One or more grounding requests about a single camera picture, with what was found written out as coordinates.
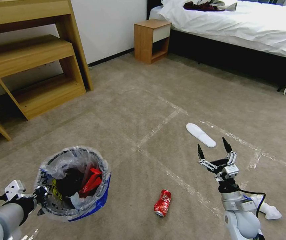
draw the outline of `trash bin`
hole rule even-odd
[[[80,182],[84,184],[84,180],[87,181],[90,168],[101,173],[99,181],[102,181],[92,190],[91,196],[80,198]],[[41,203],[42,211],[49,218],[71,222],[91,215],[105,205],[110,178],[109,165],[99,152],[90,147],[77,146],[65,148],[44,161],[34,187],[41,185],[49,189],[48,197]]]

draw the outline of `floor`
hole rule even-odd
[[[34,211],[24,239],[230,239],[218,184],[197,162],[188,122],[217,142],[201,144],[208,160],[224,157],[221,138],[229,141],[238,152],[236,182],[266,192],[283,215],[259,216],[265,238],[286,239],[286,96],[276,85],[171,54],[146,65],[130,53],[93,67],[91,76],[93,92],[42,116],[1,118],[13,139],[0,136],[0,195],[13,179],[31,192],[41,162],[64,147],[91,146],[112,168],[104,208],[73,223]],[[153,206],[163,188],[172,202],[161,219]]]

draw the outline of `baseboard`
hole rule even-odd
[[[107,61],[109,61],[109,60],[112,60],[112,59],[117,58],[117,57],[119,57],[119,56],[122,56],[122,55],[124,55],[124,54],[130,53],[130,52],[132,52],[132,51],[134,51],[134,48],[130,48],[130,49],[128,49],[128,50],[125,50],[125,51],[122,51],[122,52],[120,52],[120,53],[114,54],[114,55],[112,55],[112,56],[103,58],[103,59],[101,59],[101,60],[98,60],[98,61],[95,61],[95,62],[92,62],[92,63],[89,63],[88,66],[89,66],[89,67],[92,67],[92,66],[98,65],[98,64],[100,64],[100,63],[107,62]]]

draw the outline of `white wall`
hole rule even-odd
[[[146,0],[72,0],[87,63],[109,57],[134,47],[134,23],[146,19]],[[0,44],[53,34],[54,25],[1,33]],[[58,62],[9,76],[5,83],[10,90],[62,72]]]
[[[134,47],[134,23],[146,20],[147,0],[72,0],[86,61]]]

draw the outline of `dark clothing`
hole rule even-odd
[[[221,12],[224,10],[219,10],[216,6],[211,6],[209,2],[196,5],[193,2],[187,2],[183,6],[186,10],[197,10],[197,11],[203,11],[203,12]]]

